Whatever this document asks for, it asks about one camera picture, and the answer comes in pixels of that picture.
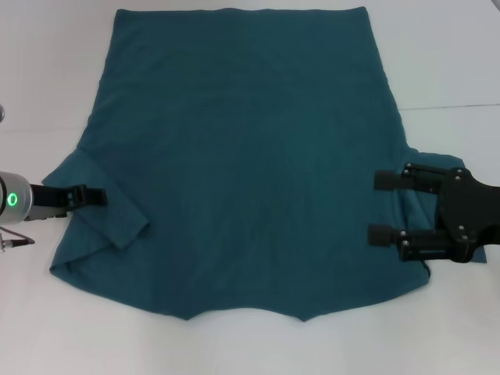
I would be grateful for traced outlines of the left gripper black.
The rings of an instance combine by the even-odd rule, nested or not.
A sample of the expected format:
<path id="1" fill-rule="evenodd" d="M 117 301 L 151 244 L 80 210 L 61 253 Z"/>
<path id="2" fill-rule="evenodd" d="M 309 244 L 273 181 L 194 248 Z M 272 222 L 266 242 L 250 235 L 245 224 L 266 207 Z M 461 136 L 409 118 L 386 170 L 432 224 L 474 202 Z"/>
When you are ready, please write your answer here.
<path id="1" fill-rule="evenodd" d="M 83 208 L 86 206 L 107 206 L 108 199 L 104 189 L 75 185 L 66 189 L 32 184 L 32 208 L 58 209 Z"/>

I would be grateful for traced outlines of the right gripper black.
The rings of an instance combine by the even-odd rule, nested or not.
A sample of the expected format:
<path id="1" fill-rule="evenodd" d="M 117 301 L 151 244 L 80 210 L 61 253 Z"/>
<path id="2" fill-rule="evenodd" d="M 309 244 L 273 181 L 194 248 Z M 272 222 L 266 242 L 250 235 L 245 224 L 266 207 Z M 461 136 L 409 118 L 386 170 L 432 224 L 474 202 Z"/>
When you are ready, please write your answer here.
<path id="1" fill-rule="evenodd" d="M 403 262 L 447 259 L 467 263 L 479 247 L 499 244 L 499 188 L 479 182 L 466 168 L 444 169 L 408 162 L 400 173 L 377 170 L 373 188 L 439 192 L 437 221 L 448 233 L 368 226 L 368 244 L 394 245 Z"/>

